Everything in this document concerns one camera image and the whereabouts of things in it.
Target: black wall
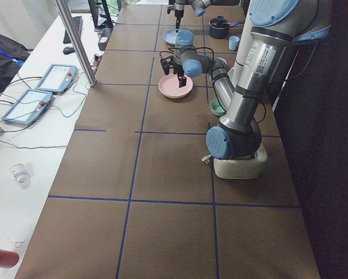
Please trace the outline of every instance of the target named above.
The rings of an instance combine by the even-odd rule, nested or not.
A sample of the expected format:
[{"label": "black wall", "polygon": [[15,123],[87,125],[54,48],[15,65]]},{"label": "black wall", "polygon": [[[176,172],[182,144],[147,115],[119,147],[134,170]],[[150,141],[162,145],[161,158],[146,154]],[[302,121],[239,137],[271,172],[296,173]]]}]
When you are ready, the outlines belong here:
[{"label": "black wall", "polygon": [[[291,76],[312,45],[300,46]],[[348,1],[333,1],[328,39],[287,82],[275,110],[322,279],[348,278]]]}]

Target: red object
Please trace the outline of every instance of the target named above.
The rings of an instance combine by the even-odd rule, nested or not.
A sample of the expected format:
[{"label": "red object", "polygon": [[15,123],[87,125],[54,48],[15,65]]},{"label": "red object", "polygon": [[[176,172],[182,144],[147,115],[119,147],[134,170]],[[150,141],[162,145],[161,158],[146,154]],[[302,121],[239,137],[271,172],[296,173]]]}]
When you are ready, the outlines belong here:
[{"label": "red object", "polygon": [[19,254],[12,251],[0,250],[0,267],[9,269],[17,264]]}]

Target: aluminum pole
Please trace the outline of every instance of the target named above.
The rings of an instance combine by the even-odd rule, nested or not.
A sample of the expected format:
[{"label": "aluminum pole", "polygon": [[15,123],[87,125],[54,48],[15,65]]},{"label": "aluminum pole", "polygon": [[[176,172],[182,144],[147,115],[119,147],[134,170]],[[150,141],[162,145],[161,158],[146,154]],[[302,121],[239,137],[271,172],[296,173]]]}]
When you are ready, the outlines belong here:
[{"label": "aluminum pole", "polygon": [[72,15],[70,14],[70,10],[65,0],[54,0],[56,8],[58,10],[59,16],[61,17],[63,24],[65,26],[65,30],[68,32],[70,37],[70,41],[76,51],[76,55],[81,63],[81,67],[87,77],[88,83],[90,86],[94,86],[96,84],[96,79],[93,70],[89,64],[87,59],[87,55],[85,53],[85,49],[82,46],[81,38],[77,33],[77,30],[74,26]]}]

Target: robot label sticker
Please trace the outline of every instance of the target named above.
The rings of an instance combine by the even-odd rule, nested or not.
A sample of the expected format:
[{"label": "robot label sticker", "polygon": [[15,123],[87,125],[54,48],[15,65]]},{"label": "robot label sticker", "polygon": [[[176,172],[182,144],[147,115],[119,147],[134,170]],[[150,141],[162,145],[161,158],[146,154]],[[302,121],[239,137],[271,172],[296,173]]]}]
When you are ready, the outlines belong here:
[{"label": "robot label sticker", "polygon": [[276,50],[272,48],[265,48],[263,52],[260,52],[258,49],[258,44],[253,44],[250,46],[249,53],[245,61],[245,67],[253,67],[255,68],[253,70],[254,73],[266,75],[275,54]]},{"label": "robot label sticker", "polygon": [[276,50],[271,48],[266,48],[254,72],[257,74],[266,75],[271,65],[271,62],[275,56],[275,53],[276,53]]},{"label": "robot label sticker", "polygon": [[253,62],[253,58],[255,56],[255,53],[257,52],[257,46],[251,45],[249,49],[248,56],[246,57],[245,65],[250,67],[251,63]]}]

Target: blue lanyard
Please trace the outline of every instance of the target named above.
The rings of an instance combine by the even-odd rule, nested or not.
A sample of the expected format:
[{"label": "blue lanyard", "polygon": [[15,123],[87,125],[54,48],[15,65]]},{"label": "blue lanyard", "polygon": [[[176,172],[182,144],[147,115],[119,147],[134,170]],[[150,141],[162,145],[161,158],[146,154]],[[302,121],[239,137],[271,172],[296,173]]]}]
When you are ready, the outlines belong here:
[{"label": "blue lanyard", "polygon": [[11,61],[15,62],[17,65],[19,65],[20,67],[24,64],[24,61],[22,60],[16,60],[14,57],[12,57],[11,55],[8,55],[2,48],[0,48],[0,53],[2,56],[7,57],[8,59],[10,59]]}]

